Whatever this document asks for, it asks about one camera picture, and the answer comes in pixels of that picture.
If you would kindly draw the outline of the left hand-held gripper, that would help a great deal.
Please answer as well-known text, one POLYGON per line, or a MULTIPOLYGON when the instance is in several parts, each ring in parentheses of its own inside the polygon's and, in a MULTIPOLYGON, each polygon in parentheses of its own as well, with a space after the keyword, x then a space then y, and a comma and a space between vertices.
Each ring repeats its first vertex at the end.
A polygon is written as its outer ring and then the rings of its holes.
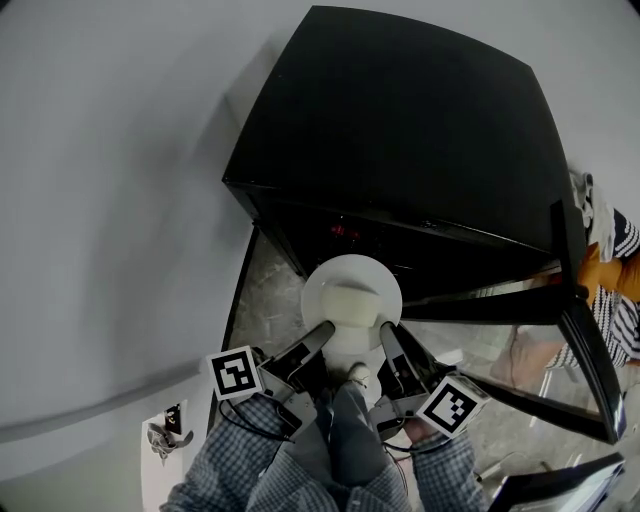
POLYGON ((295 440, 317 416, 304 368, 319 360, 322 348, 335 331, 331 321, 324 321, 286 350, 262 362, 256 361, 257 352, 248 346, 209 356, 207 364, 217 401, 233 411, 236 418, 232 422, 261 437, 295 440), (239 410, 238 405, 255 394, 274 405, 276 415, 283 421, 280 433, 257 426, 239 410))

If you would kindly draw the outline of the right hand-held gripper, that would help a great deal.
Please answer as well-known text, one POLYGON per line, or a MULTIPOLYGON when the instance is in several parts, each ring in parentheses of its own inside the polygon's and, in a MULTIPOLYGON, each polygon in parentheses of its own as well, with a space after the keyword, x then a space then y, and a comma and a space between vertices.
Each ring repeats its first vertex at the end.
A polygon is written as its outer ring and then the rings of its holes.
POLYGON ((422 345, 398 339, 392 322, 381 325, 380 340, 386 356, 378 372, 382 395, 370 419, 381 440, 391 439, 411 419, 455 438, 488 402, 489 396, 455 368, 422 345))

